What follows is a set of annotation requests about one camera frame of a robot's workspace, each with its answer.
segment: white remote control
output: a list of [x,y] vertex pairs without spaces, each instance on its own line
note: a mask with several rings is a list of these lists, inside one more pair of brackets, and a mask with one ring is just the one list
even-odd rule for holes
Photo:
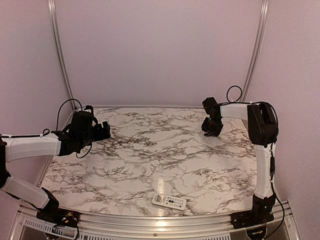
[[186,208],[187,200],[179,197],[155,193],[152,198],[152,204],[183,211]]

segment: marble surface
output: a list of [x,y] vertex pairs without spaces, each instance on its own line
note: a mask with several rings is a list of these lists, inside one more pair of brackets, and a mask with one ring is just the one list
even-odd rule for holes
[[[256,157],[238,119],[219,137],[204,136],[203,109],[97,108],[111,138],[90,154],[54,157],[42,187],[60,206],[131,216],[193,216],[252,207]],[[155,192],[187,199],[184,211],[155,206]]]

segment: marble vein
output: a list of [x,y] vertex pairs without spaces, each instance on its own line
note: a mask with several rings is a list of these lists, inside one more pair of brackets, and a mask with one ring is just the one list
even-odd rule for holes
[[[240,120],[223,119],[220,136],[207,137],[202,109],[97,108],[95,114],[109,122],[111,139],[95,142],[83,159],[55,157],[42,183],[61,207],[132,216],[251,208],[256,156]],[[187,199],[187,208],[152,205],[155,192]]]

